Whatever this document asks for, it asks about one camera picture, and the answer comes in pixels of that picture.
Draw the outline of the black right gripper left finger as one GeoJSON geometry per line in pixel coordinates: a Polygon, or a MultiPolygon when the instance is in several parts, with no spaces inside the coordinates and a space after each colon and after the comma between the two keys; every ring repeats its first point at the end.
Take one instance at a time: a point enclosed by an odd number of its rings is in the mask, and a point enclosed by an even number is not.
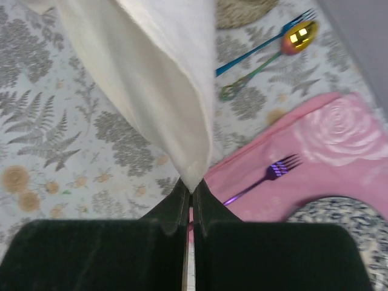
{"type": "Polygon", "coordinates": [[[39,219],[1,263],[2,290],[182,290],[190,194],[178,181],[140,219],[39,219]]]}

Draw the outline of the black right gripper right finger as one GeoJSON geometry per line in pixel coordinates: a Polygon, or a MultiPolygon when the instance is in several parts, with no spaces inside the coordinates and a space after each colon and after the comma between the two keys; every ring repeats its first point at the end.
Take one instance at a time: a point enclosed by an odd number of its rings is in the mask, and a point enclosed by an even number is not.
{"type": "Polygon", "coordinates": [[[348,231],[335,224],[244,222],[205,182],[193,193],[197,290],[371,290],[348,231]]]}

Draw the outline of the white cloth napkin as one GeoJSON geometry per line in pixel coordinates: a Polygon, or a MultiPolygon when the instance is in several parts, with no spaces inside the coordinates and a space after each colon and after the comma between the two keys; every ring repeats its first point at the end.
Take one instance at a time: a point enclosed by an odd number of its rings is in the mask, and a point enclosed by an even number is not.
{"type": "Polygon", "coordinates": [[[76,54],[194,191],[213,152],[214,1],[27,1],[57,9],[76,54]]]}

